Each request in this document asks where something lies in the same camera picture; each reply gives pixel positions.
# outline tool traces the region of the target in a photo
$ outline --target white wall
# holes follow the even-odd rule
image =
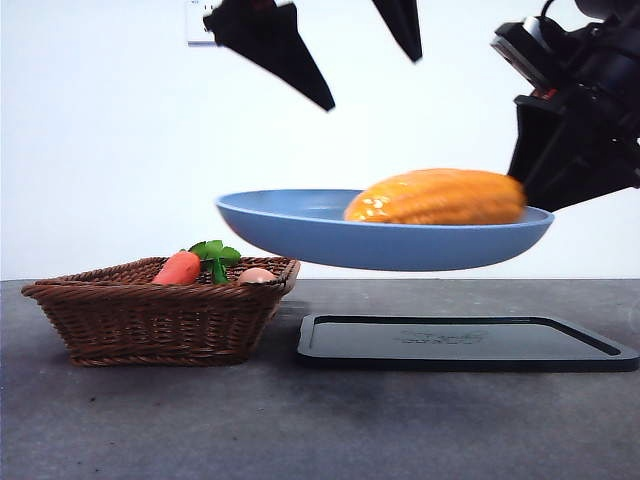
[[[412,64],[369,0],[296,0],[337,108],[325,113],[223,48],[189,48],[182,0],[2,2],[2,278],[42,278],[244,243],[213,206],[262,188],[364,188],[405,170],[505,172],[529,85],[490,48],[542,0],[419,1]],[[572,2],[550,14],[588,19]],[[491,267],[392,274],[305,264],[301,277],[637,277],[640,192],[557,212]]]

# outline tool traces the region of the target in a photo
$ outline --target wall outlet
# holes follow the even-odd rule
[[[202,23],[202,17],[209,15],[220,5],[220,1],[187,0],[185,3],[187,45],[212,46],[215,39],[212,32],[208,32]]]

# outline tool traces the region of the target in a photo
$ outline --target wicker basket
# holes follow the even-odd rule
[[[206,273],[193,285],[149,283],[166,260],[39,280],[22,294],[38,301],[74,365],[231,365],[248,360],[300,268],[285,257],[244,257],[228,269],[228,284],[213,285]],[[233,282],[250,267],[277,278]]]

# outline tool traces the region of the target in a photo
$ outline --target green leaf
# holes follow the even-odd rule
[[[212,275],[215,283],[229,282],[229,279],[227,278],[227,275],[224,271],[224,267],[222,266],[222,263],[220,263],[220,260],[217,258],[213,261]]]
[[[198,242],[191,247],[189,251],[198,255],[200,260],[204,260],[207,257],[206,243],[207,242]]]
[[[200,268],[211,273],[213,283],[228,283],[227,267],[232,267],[240,261],[240,252],[225,247],[222,240],[198,242],[189,251],[200,257]]]
[[[209,258],[220,258],[224,245],[222,245],[222,240],[210,240],[205,243],[204,248],[206,252],[205,260]]]
[[[220,252],[220,261],[224,266],[233,267],[240,261],[240,252],[235,248],[224,247]]]

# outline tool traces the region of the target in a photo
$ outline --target plate rim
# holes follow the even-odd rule
[[[358,227],[370,227],[370,228],[380,228],[380,229],[418,229],[418,230],[491,230],[491,229],[505,229],[505,228],[531,228],[535,226],[544,226],[550,225],[554,219],[555,215],[552,212],[547,210],[543,210],[541,208],[525,206],[525,209],[531,210],[534,212],[538,212],[543,215],[543,218],[539,220],[532,220],[529,222],[514,222],[514,223],[492,223],[492,224],[464,224],[464,225],[441,225],[441,224],[409,224],[409,223],[382,223],[382,222],[358,222],[352,220],[332,220],[326,218],[314,218],[314,217],[303,217],[300,215],[284,215],[273,212],[265,212],[262,210],[237,207],[235,205],[231,205],[226,201],[226,199],[232,196],[239,195],[247,195],[247,194],[260,194],[260,193],[276,193],[276,192],[353,192],[354,194],[358,194],[362,192],[362,190],[351,189],[351,188],[280,188],[280,189],[260,189],[260,190],[248,190],[244,192],[233,192],[227,193],[224,195],[220,195],[215,199],[215,205],[218,208],[226,208],[228,210],[233,210],[241,213],[249,213],[252,215],[260,215],[264,217],[272,217],[278,219],[286,219],[286,220],[295,220],[295,221],[304,221],[304,222],[313,222],[319,224],[331,224],[331,225],[345,225],[345,226],[358,226]]]

